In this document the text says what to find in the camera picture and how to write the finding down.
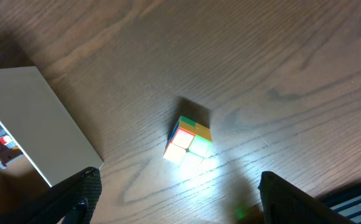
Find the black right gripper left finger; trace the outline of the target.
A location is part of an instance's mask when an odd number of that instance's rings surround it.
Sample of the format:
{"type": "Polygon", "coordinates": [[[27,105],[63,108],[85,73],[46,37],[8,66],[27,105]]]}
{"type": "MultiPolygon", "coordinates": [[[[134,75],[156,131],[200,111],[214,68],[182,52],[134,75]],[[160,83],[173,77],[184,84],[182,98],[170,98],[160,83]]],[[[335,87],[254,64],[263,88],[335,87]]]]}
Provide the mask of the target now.
{"type": "Polygon", "coordinates": [[[39,198],[0,215],[2,223],[89,224],[102,193],[100,170],[87,167],[51,187],[39,198]]]}

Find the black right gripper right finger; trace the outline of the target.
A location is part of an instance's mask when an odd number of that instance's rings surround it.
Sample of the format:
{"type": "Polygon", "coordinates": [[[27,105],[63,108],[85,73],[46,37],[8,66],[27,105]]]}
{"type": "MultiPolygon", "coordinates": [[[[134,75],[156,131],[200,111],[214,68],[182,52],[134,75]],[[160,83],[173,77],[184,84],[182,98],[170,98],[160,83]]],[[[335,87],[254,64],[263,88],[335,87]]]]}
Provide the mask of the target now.
{"type": "Polygon", "coordinates": [[[271,171],[261,173],[260,198],[265,223],[353,223],[271,171]]]}

